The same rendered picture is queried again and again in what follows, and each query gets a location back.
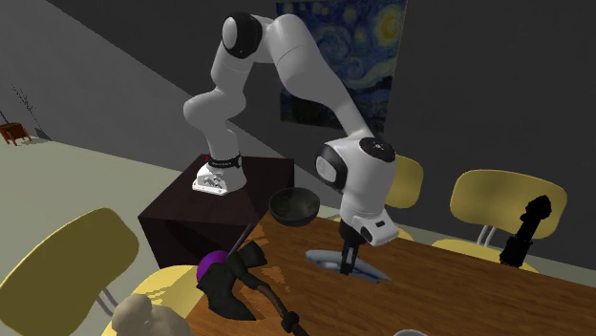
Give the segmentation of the starry night wall picture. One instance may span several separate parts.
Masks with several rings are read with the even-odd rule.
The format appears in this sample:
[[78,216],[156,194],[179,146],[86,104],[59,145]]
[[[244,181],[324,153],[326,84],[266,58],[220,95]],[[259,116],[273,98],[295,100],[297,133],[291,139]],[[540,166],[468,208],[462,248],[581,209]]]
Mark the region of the starry night wall picture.
[[278,0],[300,17],[374,134],[384,132],[408,0]]

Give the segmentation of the dark robot stand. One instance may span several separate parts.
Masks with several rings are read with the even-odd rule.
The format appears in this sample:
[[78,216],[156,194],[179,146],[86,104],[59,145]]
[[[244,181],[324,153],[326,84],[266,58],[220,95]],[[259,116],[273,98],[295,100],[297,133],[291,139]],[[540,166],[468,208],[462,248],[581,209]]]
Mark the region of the dark robot stand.
[[197,157],[139,215],[160,268],[197,265],[214,250],[230,250],[250,224],[268,211],[269,199],[294,185],[291,158],[244,157],[247,182],[224,196],[192,189],[207,156]]

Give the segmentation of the brown wooden table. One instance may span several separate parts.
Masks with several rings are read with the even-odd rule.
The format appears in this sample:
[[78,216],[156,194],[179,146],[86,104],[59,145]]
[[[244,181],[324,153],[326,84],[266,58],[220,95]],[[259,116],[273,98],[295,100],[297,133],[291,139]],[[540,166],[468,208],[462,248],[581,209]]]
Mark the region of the brown wooden table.
[[310,249],[338,250],[335,221],[298,228],[265,216],[251,239],[267,263],[255,275],[300,317],[309,336],[596,336],[596,288],[397,239],[360,257],[387,280],[365,280],[310,262]]

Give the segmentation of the beige stone figure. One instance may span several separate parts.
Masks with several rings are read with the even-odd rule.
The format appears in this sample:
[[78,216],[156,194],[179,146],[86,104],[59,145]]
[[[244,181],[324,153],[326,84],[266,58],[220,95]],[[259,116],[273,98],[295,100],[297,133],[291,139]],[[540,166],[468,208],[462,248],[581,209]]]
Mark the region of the beige stone figure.
[[181,315],[143,294],[132,294],[115,308],[112,329],[117,336],[196,336]]

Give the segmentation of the brown pot with twigs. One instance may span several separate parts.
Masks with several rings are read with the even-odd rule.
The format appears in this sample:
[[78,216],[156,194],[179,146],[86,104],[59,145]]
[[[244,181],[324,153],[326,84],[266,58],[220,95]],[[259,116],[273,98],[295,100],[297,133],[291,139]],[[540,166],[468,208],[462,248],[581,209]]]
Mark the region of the brown pot with twigs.
[[[41,138],[44,140],[50,140],[50,137],[42,129],[41,124],[39,123],[39,120],[35,116],[35,114],[34,114],[35,108],[30,103],[28,96],[24,93],[24,91],[22,89],[17,88],[14,84],[11,84],[11,90],[16,94],[16,96],[18,97],[19,101],[21,102],[21,104],[23,105],[25,110],[31,115],[31,117],[35,123],[34,131],[35,131],[36,136],[38,138]],[[6,141],[7,144],[12,143],[14,146],[16,146],[17,139],[32,141],[31,135],[29,134],[26,127],[22,123],[16,122],[16,121],[14,121],[14,122],[9,121],[9,119],[5,116],[5,114],[1,110],[0,110],[0,118],[1,118],[0,136]]]

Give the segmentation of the blue grey flat dish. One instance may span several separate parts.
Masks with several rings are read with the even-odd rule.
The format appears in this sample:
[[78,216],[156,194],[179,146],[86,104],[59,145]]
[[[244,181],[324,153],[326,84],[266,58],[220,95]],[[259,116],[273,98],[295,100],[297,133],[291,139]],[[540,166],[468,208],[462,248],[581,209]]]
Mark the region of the blue grey flat dish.
[[[342,255],[339,251],[320,249],[308,250],[306,252],[306,258],[322,268],[336,273],[340,272]],[[387,274],[361,260],[359,257],[355,259],[355,266],[353,267],[350,276],[373,284],[377,284],[379,281],[391,282],[393,280]]]

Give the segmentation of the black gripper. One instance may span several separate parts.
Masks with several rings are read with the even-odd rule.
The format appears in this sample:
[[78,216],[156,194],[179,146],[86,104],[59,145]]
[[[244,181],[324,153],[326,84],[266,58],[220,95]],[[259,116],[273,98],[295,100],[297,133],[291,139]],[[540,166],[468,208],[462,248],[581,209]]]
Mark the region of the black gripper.
[[349,275],[355,267],[360,246],[367,241],[357,230],[343,220],[340,220],[339,234],[345,244],[341,252],[340,273]]

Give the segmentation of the yellow chair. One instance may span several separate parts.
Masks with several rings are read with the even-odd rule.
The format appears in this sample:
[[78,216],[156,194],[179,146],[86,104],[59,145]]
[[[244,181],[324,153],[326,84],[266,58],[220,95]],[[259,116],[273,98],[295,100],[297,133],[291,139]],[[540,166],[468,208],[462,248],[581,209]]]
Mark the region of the yellow chair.
[[476,241],[443,239],[434,247],[497,263],[501,252],[489,246],[499,229],[515,234],[522,227],[527,205],[546,196],[551,213],[542,219],[533,234],[535,239],[550,236],[557,228],[567,204],[563,187],[521,173],[478,169],[463,173],[456,181],[450,201],[454,217],[482,227]]
[[397,155],[391,162],[364,158],[339,172],[342,201],[340,218],[357,230],[372,246],[380,246],[396,238],[410,241],[413,237],[391,219],[388,206],[407,209],[419,198],[423,181],[421,165]]
[[[0,283],[0,322],[21,336],[72,336],[94,304],[112,320],[108,285],[138,254],[138,238],[111,209],[99,208],[53,232]],[[202,297],[194,265],[163,268],[134,294],[184,319]],[[101,336],[117,336],[112,321]]]

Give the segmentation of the black bowl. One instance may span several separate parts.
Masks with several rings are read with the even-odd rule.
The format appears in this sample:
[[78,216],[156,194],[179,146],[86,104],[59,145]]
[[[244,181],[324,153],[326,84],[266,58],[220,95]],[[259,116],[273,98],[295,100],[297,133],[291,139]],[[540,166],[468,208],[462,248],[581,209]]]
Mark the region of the black bowl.
[[320,198],[303,187],[288,187],[274,194],[268,203],[271,216],[288,227],[301,227],[311,223],[320,209]]

